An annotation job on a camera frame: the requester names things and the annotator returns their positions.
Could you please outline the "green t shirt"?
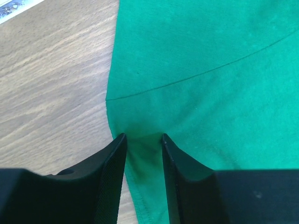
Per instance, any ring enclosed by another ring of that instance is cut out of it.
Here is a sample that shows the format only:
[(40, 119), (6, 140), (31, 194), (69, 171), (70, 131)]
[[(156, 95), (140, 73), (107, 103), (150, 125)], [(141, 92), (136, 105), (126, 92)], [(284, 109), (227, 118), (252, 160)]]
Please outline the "green t shirt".
[(141, 224), (169, 222), (164, 133), (213, 169), (298, 168), (298, 1), (120, 1), (106, 105)]

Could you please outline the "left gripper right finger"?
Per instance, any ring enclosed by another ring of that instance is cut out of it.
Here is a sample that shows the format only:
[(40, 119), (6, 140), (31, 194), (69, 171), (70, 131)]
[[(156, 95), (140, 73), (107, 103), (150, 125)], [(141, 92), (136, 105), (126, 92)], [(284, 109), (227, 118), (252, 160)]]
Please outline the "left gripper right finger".
[(171, 224), (296, 224), (296, 169), (208, 168), (162, 136), (162, 157)]

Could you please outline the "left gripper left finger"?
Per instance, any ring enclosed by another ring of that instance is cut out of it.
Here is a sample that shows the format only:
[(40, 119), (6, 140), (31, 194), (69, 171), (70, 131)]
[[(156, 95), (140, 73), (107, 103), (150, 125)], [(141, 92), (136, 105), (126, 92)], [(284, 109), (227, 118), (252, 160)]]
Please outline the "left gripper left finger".
[(56, 175), (24, 168), (0, 171), (3, 224), (115, 224), (118, 219), (127, 137)]

